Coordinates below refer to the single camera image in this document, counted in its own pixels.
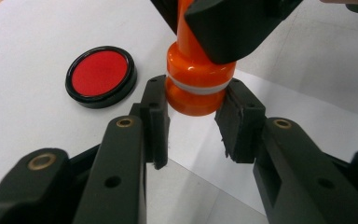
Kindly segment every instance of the white band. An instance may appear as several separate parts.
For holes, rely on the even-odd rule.
[[[178,80],[176,80],[175,78],[173,78],[171,76],[171,74],[167,71],[167,75],[170,77],[170,79],[172,80],[172,82],[179,87],[180,89],[184,90],[184,91],[188,91],[190,93],[193,94],[197,94],[197,95],[209,95],[209,94],[213,94],[213,93],[217,93],[223,89],[226,88],[226,86],[228,85],[229,81],[220,84],[218,86],[213,86],[213,87],[194,87],[194,86],[189,86],[186,85]]]

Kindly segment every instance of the orange cylinder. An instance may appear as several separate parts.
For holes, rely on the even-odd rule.
[[[187,26],[184,14],[192,0],[179,0],[177,41],[168,49],[167,100],[190,116],[213,113],[222,104],[236,63],[215,64]]]

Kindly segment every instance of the red circular object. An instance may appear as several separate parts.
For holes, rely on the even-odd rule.
[[[75,91],[84,96],[98,96],[114,89],[125,77],[127,60],[118,52],[93,53],[81,61],[72,74]]]

